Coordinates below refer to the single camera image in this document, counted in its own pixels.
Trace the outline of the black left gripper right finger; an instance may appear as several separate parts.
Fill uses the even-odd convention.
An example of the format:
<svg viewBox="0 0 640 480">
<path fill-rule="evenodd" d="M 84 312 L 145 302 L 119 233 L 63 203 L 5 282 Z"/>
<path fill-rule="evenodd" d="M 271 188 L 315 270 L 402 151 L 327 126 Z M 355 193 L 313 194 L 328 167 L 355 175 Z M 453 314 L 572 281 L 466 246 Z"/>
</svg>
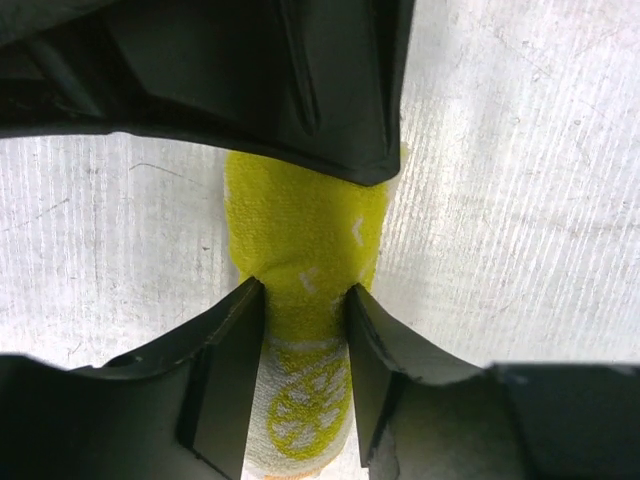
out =
<svg viewBox="0 0 640 480">
<path fill-rule="evenodd" d="M 639 369 L 478 367 L 396 320 L 363 287 L 345 300 L 360 459 L 373 479 L 635 479 Z"/>
</svg>

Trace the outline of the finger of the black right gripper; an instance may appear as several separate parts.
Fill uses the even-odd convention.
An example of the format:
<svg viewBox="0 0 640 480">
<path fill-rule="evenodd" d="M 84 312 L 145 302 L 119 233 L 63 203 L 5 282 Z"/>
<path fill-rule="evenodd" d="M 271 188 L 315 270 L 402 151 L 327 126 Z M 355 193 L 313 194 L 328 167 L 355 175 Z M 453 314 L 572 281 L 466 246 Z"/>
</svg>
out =
<svg viewBox="0 0 640 480">
<path fill-rule="evenodd" d="M 373 186 L 400 169 L 410 1 L 5 1 L 1 134 L 132 135 Z"/>
</svg>

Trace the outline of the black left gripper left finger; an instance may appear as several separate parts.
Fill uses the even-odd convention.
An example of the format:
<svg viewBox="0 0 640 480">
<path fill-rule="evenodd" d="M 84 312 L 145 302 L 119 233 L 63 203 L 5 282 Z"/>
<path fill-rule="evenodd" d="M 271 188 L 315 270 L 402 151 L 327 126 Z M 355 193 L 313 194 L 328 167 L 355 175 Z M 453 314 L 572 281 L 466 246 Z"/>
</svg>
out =
<svg viewBox="0 0 640 480">
<path fill-rule="evenodd" d="M 264 333 L 263 285 L 102 367 L 1 358 L 5 479 L 237 479 Z"/>
</svg>

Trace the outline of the yellow green patterned towel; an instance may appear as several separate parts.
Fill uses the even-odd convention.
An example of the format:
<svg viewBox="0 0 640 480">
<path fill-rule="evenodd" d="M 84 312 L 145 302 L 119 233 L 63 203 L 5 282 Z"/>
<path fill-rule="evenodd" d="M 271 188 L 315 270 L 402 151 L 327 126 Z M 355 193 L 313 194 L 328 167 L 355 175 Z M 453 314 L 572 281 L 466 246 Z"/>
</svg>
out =
<svg viewBox="0 0 640 480">
<path fill-rule="evenodd" d="M 321 472 L 353 424 L 344 299 L 370 287 L 395 180 L 360 186 L 269 157 L 224 168 L 230 258 L 265 289 L 265 336 L 245 451 L 260 479 Z"/>
</svg>

